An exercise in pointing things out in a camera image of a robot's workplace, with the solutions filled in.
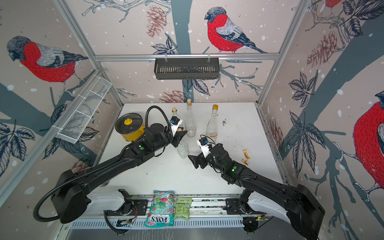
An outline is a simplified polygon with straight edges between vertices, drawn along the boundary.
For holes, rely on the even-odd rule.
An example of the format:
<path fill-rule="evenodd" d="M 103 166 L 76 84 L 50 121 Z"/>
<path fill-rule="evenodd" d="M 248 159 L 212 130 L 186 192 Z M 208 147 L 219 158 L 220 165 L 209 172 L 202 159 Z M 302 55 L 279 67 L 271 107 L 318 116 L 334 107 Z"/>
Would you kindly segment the round glass bottle cork stopper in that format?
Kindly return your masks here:
<path fill-rule="evenodd" d="M 185 127 L 187 130 L 187 136 L 193 138 L 196 135 L 197 126 L 193 115 L 192 100 L 187 99 L 187 115 Z"/>

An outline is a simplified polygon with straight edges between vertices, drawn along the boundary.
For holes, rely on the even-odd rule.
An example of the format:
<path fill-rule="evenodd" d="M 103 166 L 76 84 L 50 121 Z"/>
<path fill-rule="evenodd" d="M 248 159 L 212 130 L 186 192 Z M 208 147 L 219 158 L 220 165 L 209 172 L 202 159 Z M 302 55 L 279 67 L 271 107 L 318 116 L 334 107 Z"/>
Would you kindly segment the square glass bottle cork stopper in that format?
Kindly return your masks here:
<path fill-rule="evenodd" d="M 185 131 L 183 128 L 179 128 L 178 131 Z M 188 143 L 185 140 L 185 136 L 183 137 L 182 141 L 180 142 L 179 146 L 177 147 L 178 154 L 182 159 L 185 159 L 189 155 L 189 147 Z"/>

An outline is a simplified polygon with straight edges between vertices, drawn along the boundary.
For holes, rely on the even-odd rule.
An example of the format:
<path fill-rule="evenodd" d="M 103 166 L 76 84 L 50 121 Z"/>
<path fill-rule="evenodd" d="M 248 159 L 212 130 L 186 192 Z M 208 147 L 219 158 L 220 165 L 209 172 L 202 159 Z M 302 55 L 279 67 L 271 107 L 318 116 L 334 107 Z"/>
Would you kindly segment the square glass bottle with cork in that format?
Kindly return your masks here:
<path fill-rule="evenodd" d="M 173 107 L 172 108 L 172 113 L 173 113 L 173 116 L 174 117 L 177 117 L 179 120 L 181 120 L 182 118 L 180 117 L 180 115 L 178 114 L 178 110 L 176 107 Z"/>

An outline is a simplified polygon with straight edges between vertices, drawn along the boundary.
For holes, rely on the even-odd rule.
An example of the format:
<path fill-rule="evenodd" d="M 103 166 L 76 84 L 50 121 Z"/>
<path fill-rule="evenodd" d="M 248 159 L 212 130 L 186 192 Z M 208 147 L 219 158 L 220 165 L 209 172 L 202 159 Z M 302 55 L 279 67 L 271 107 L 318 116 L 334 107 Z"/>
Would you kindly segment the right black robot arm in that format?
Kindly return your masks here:
<path fill-rule="evenodd" d="M 226 200 L 228 214 L 269 214 L 291 224 L 307 240 L 318 238 L 325 210 L 307 187 L 284 185 L 255 173 L 233 161 L 222 144 L 211 147 L 207 155 L 188 158 L 196 169 L 210 166 L 229 185 L 244 189 L 238 199 Z"/>

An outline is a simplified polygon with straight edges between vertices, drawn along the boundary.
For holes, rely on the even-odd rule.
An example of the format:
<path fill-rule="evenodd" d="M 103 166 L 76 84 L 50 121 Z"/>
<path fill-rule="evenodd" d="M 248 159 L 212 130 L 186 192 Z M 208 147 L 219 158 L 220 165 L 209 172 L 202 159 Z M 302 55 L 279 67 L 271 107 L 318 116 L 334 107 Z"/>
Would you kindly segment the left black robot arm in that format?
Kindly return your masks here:
<path fill-rule="evenodd" d="M 168 145 L 178 147 L 180 141 L 187 133 L 181 124 L 183 120 L 177 116 L 166 118 L 167 126 L 145 122 L 144 133 L 130 144 L 126 145 L 115 157 L 93 168 L 78 173 L 71 170 L 60 175 L 55 188 L 45 194 L 36 204 L 33 217 L 38 222 L 51 222 L 60 220 L 61 223 L 70 223 L 82 214 L 91 205 L 88 195 L 102 183 L 116 177 L 124 171 L 138 167 L 148 160 L 159 157 L 158 151 L 164 151 Z M 51 199 L 57 215 L 42 217 L 39 213 L 41 206 Z"/>

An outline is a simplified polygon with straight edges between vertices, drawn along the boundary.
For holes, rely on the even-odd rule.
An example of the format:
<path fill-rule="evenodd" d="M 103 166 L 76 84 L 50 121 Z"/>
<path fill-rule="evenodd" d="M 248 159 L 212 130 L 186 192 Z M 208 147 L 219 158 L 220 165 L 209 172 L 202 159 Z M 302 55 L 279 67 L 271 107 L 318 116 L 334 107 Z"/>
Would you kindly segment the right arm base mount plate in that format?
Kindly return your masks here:
<path fill-rule="evenodd" d="M 226 205 L 223 208 L 228 215 L 261 215 L 265 213 L 254 211 L 248 204 L 249 197 L 253 191 L 245 189 L 239 198 L 237 199 L 226 199 Z"/>

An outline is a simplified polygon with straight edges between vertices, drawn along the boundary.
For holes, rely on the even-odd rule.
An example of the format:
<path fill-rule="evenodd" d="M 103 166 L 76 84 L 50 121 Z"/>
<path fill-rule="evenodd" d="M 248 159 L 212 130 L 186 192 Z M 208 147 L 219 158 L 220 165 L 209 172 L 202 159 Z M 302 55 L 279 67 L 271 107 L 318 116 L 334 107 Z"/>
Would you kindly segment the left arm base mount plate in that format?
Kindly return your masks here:
<path fill-rule="evenodd" d="M 145 216 L 149 201 L 146 199 L 133 199 L 132 196 L 123 189 L 118 190 L 122 194 L 124 202 L 117 209 L 120 216 Z"/>

